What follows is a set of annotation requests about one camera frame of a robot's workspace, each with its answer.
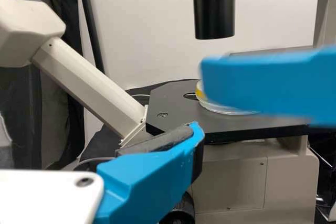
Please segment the white panel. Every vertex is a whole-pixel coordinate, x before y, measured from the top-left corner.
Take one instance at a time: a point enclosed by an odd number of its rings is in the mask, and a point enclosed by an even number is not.
[[[107,74],[128,89],[195,78],[206,55],[311,45],[317,0],[236,0],[236,35],[208,41],[194,38],[192,0],[92,4]]]
[[[261,209],[266,167],[266,157],[203,162],[192,185],[196,214]]]
[[[103,188],[90,172],[0,170],[0,223],[92,223]]]

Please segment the black cylinder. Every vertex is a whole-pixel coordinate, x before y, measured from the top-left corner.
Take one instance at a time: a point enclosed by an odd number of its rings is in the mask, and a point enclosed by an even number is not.
[[[235,0],[194,0],[196,39],[220,39],[235,34]]]

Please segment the black curtain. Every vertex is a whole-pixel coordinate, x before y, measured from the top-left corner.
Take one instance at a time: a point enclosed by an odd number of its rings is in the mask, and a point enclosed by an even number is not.
[[[82,54],[77,0],[43,1],[49,4],[66,24],[66,32],[62,39]],[[45,139],[41,139],[41,126],[44,91],[41,88],[41,76],[46,78],[32,65],[17,69],[0,68],[0,112],[13,139],[15,168],[43,168],[41,142]],[[72,162],[85,144],[83,107],[69,95],[65,106],[68,109],[68,117],[66,123],[58,130],[67,135],[66,144],[58,160],[49,166],[50,169],[60,169]]]
[[[62,39],[82,55],[77,0],[51,0],[51,5],[67,25]],[[59,169],[75,160],[85,145],[83,106],[68,95],[68,110],[68,141],[60,160],[51,165],[50,169]]]

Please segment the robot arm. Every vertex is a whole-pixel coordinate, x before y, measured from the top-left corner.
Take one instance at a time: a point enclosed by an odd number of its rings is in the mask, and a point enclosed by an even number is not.
[[[271,115],[336,125],[336,47],[281,54],[207,58],[201,63],[208,99]]]

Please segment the white plastic housing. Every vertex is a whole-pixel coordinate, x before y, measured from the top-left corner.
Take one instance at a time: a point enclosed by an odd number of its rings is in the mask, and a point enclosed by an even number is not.
[[[0,0],[0,67],[33,62],[122,138],[145,108],[59,37],[65,24],[39,0]]]
[[[0,0],[0,67],[23,67],[65,24],[39,0]]]
[[[144,106],[60,38],[44,43],[32,63],[122,138],[143,122]]]

